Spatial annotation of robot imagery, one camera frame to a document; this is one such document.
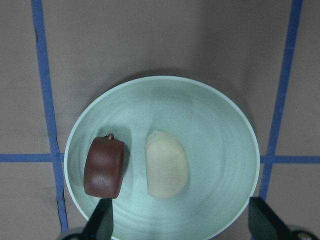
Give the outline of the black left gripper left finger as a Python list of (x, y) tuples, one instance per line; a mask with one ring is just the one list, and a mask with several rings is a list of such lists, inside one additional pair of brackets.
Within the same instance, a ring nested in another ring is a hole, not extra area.
[(114, 230), (111, 198), (99, 200), (82, 234), (87, 240), (110, 240)]

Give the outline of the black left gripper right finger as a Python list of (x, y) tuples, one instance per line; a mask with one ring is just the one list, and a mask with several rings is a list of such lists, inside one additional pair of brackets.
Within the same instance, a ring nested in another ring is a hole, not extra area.
[(260, 197), (249, 200), (248, 228), (255, 240), (299, 240)]

